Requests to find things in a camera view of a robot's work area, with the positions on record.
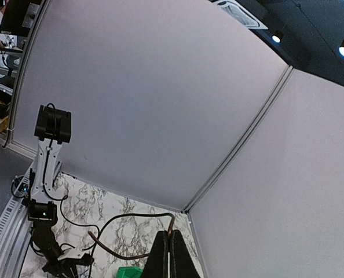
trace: metal rail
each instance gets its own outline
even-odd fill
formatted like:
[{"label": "metal rail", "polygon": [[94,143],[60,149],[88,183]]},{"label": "metal rail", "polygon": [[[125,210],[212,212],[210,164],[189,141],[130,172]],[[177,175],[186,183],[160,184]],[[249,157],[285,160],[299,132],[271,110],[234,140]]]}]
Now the metal rail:
[{"label": "metal rail", "polygon": [[0,48],[0,54],[3,55],[11,55],[11,56],[15,56],[15,57],[21,57],[21,55],[23,55],[23,51],[22,50],[15,50],[15,49],[8,49],[8,48]]},{"label": "metal rail", "polygon": [[277,81],[274,89],[272,90],[270,96],[267,98],[265,103],[262,105],[261,109],[257,112],[256,116],[250,123],[249,127],[245,130],[243,135],[241,135],[238,142],[234,145],[234,147],[230,150],[228,155],[225,159],[221,162],[221,164],[216,168],[216,170],[212,173],[212,175],[208,178],[208,180],[203,184],[203,186],[196,192],[194,197],[185,205],[182,209],[183,213],[189,213],[196,204],[203,198],[203,196],[214,186],[217,180],[220,178],[222,173],[227,169],[230,165],[232,160],[236,157],[236,155],[240,152],[240,150],[244,147],[246,142],[252,136],[254,131],[257,129],[263,118],[266,116],[268,111],[270,110],[271,106],[274,104],[278,96],[280,95],[281,91],[284,89],[285,85],[287,84],[292,72],[293,67],[289,65],[279,80]]}]

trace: white marble tabletop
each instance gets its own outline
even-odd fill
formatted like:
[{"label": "white marble tabletop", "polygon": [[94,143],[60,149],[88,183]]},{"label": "white marble tabletop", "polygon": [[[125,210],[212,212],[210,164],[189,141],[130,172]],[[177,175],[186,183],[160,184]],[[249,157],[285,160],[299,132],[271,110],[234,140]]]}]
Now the white marble tabletop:
[{"label": "white marble tabletop", "polygon": [[[71,221],[79,224],[96,224],[100,228],[112,217],[124,213],[156,214],[168,212],[165,209],[143,204],[126,197],[121,197],[101,188],[86,184],[70,175],[59,174],[55,183],[55,191],[51,191],[53,197],[61,198],[68,194],[69,198],[63,203],[63,213]],[[87,234],[90,229],[97,234],[95,228],[83,228],[65,221],[60,214],[60,202],[57,205],[58,222],[53,227],[56,239],[61,243],[69,243],[80,248],[93,244]],[[188,217],[185,214],[174,213],[176,216],[174,229],[178,229],[184,235],[186,245],[191,254],[196,269],[203,278],[202,268],[197,257],[196,246],[192,236]],[[132,256],[148,253],[158,231],[165,230],[169,224],[169,217],[163,218],[120,218],[111,223],[101,235],[101,241],[118,254]],[[122,261],[97,247],[94,253],[95,262],[92,268],[92,278],[114,277],[121,266],[137,266],[143,268],[145,259],[135,261]],[[41,268],[46,260],[37,256],[30,248],[25,257],[20,278],[44,277]]]}]

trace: gray partition wall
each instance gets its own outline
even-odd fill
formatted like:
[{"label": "gray partition wall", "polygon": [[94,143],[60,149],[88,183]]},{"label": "gray partition wall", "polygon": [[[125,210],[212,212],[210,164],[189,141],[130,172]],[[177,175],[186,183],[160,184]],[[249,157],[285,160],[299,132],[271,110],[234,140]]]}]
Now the gray partition wall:
[{"label": "gray partition wall", "polygon": [[295,71],[192,219],[210,278],[344,277],[344,87]]},{"label": "gray partition wall", "polygon": [[14,141],[39,105],[72,111],[64,170],[182,209],[286,68],[209,1],[52,1],[25,73]]}]

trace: green object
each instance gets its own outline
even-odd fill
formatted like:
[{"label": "green object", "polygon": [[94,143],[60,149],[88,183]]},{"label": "green object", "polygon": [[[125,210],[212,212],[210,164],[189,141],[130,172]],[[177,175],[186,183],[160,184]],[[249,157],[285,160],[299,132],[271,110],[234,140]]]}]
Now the green object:
[{"label": "green object", "polygon": [[119,268],[116,278],[140,278],[142,269],[136,266],[128,266],[125,268]]}]

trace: monitor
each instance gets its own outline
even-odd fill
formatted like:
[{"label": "monitor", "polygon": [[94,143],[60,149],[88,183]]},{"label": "monitor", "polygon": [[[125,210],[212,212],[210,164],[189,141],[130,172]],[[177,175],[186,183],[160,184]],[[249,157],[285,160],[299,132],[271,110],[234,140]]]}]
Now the monitor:
[{"label": "monitor", "polygon": [[27,37],[42,0],[9,0],[0,25],[0,33]]}]

